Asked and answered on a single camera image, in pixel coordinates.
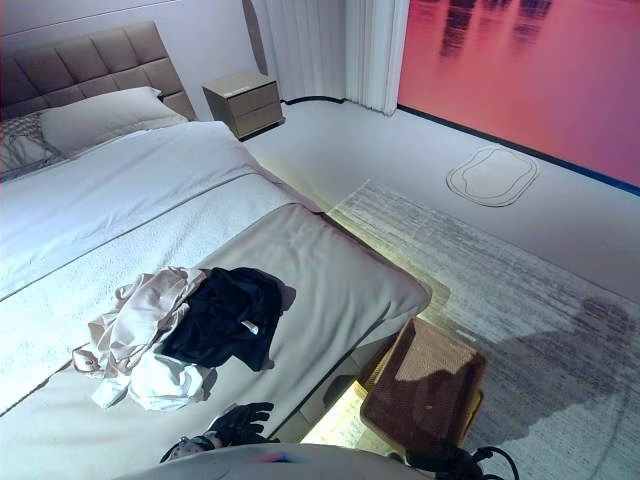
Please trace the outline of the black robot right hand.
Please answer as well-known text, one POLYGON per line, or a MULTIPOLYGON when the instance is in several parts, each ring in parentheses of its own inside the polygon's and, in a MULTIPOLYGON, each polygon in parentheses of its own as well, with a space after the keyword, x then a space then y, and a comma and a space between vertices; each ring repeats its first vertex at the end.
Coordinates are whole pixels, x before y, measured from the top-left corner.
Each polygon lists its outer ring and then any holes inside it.
POLYGON ((412 467, 433 472, 437 479, 481 479, 481 467, 466 450, 441 443, 434 451, 407 450, 405 459, 412 467))

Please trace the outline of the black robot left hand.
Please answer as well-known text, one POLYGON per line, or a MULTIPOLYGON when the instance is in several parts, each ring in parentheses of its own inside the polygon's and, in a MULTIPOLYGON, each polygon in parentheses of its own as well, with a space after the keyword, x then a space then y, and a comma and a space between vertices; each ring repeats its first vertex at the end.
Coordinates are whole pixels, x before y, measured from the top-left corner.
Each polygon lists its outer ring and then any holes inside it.
POLYGON ((223 447, 267 443, 262 422, 269 419, 273 408, 270 402, 237 405, 217 418, 205 435, 223 447))

